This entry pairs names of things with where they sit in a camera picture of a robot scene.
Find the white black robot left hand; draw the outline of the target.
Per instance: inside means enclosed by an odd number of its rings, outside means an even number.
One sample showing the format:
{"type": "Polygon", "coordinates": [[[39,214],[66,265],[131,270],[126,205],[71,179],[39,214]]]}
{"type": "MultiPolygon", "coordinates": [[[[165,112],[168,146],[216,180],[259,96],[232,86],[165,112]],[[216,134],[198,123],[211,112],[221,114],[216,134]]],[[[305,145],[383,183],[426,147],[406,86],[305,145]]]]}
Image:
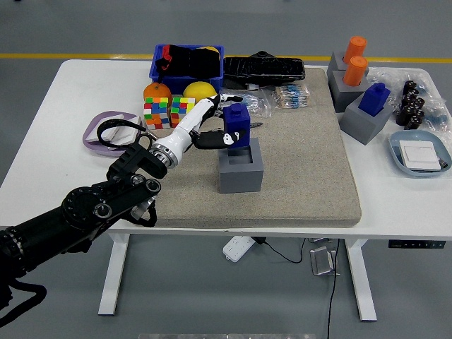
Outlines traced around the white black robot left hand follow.
{"type": "Polygon", "coordinates": [[[226,101],[240,102],[242,98],[230,95],[215,95],[200,100],[178,123],[173,132],[167,137],[157,139],[151,149],[181,157],[192,144],[198,149],[223,149],[248,136],[249,127],[229,133],[223,130],[198,132],[201,125],[214,115],[219,103],[226,101]]]}

